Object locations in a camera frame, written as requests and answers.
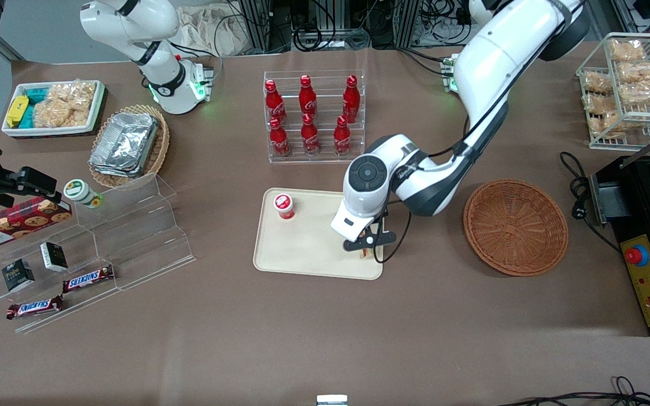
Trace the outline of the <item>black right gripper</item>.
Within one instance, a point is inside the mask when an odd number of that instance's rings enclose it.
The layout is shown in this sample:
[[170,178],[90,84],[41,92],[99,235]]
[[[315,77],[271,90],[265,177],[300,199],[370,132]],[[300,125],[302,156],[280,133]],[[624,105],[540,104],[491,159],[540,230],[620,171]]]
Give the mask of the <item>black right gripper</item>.
[[21,167],[18,171],[0,169],[0,206],[14,205],[14,195],[40,196],[57,204],[56,185],[56,179],[33,167]]

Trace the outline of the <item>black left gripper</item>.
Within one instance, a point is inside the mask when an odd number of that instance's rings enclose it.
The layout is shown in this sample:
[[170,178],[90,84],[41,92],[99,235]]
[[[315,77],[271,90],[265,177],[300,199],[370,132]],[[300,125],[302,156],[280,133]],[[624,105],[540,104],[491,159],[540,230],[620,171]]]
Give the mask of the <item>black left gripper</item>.
[[364,229],[355,241],[343,242],[343,249],[348,252],[358,251],[359,256],[364,256],[365,249],[371,249],[372,256],[379,256],[377,250],[379,246],[394,244],[397,241],[397,235],[392,231],[374,233],[371,229]]

